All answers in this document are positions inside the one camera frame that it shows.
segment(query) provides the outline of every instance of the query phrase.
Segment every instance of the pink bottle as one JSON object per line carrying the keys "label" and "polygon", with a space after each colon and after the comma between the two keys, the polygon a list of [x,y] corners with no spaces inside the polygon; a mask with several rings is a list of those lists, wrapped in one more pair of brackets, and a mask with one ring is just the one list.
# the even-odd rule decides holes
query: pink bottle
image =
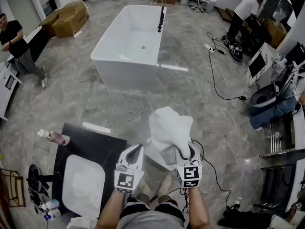
{"label": "pink bottle", "polygon": [[70,142],[70,137],[67,135],[59,134],[54,131],[45,131],[45,130],[40,130],[37,133],[38,136],[41,137],[46,137],[48,141],[60,144],[62,146],[66,146]]}

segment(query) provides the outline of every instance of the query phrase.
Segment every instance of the bottle cap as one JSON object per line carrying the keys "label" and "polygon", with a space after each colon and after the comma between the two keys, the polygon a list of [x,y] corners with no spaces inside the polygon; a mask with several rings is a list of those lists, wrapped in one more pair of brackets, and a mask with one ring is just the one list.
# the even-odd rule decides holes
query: bottle cap
{"label": "bottle cap", "polygon": [[38,136],[41,136],[41,137],[48,137],[49,136],[49,132],[46,132],[42,129],[40,129],[40,131],[37,133]]}

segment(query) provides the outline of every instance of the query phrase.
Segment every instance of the black t-shirt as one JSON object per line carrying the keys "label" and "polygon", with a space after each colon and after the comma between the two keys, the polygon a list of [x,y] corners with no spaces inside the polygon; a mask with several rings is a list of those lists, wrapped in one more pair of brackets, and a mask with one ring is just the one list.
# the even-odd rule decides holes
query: black t-shirt
{"label": "black t-shirt", "polygon": [[[5,31],[0,32],[0,42],[2,45],[14,39],[17,36],[17,32],[22,29],[22,26],[18,21],[9,21]],[[29,49],[28,44],[22,38],[18,42],[11,44],[9,52],[15,57],[19,58]]]}

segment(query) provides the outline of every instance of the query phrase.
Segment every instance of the white tray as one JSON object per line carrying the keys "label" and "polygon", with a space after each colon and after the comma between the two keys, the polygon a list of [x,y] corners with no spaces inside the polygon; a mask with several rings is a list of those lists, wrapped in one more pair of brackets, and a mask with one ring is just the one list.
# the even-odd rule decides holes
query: white tray
{"label": "white tray", "polygon": [[[76,173],[81,173],[88,168],[94,169],[95,171],[92,173],[92,179],[97,181],[98,194],[101,195],[100,197],[96,198],[99,201],[98,208],[90,202],[88,197],[78,197],[75,195],[72,187],[74,175]],[[62,202],[67,209],[79,214],[80,216],[98,218],[100,215],[104,183],[105,171],[99,164],[77,155],[70,155],[67,159],[63,179]]]}

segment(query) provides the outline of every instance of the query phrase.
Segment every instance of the black shorts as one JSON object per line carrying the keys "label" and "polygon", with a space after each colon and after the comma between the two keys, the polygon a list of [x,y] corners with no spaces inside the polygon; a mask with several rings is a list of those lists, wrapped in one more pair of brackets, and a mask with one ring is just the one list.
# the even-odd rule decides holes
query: black shorts
{"label": "black shorts", "polygon": [[[129,198],[127,198],[127,204],[120,215],[120,219],[122,219],[124,216],[128,216],[133,213],[145,212],[145,211],[149,211],[149,210],[151,210],[151,209],[148,207],[148,205],[146,205],[142,201],[140,201],[134,197],[129,197]],[[185,219],[184,219],[181,211],[178,209],[177,202],[173,199],[167,200],[167,201],[159,204],[154,210],[162,212],[162,213],[166,213],[166,214],[169,214],[172,216],[176,216],[179,219],[181,219],[183,223],[185,222]]]}

